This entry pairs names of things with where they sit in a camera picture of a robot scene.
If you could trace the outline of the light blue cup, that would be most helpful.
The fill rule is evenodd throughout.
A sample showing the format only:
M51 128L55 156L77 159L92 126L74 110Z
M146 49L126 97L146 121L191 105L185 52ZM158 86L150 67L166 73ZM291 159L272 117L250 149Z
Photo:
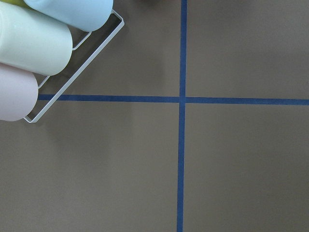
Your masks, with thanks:
M34 10L82 31L101 28L112 13L112 0L26 0Z

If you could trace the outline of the pale pink cup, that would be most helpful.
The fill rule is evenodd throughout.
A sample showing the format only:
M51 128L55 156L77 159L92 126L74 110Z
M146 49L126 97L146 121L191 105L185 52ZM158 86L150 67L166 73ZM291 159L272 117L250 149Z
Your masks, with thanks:
M38 99L38 83L33 73L0 65L0 119L18 121L27 116Z

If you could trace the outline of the mint green cup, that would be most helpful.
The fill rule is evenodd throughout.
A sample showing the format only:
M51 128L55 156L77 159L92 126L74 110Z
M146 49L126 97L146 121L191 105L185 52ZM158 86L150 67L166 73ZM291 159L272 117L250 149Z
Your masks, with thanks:
M0 3L0 61L41 75L60 73L72 55L67 25L34 10Z

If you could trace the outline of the olive green cup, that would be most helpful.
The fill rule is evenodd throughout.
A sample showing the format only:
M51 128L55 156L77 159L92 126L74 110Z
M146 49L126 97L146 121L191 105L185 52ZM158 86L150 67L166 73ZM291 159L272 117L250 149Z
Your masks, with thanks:
M8 4L13 4L13 5L17 5L20 7L28 8L28 6L25 4L23 0L1 0L1 1L8 3Z

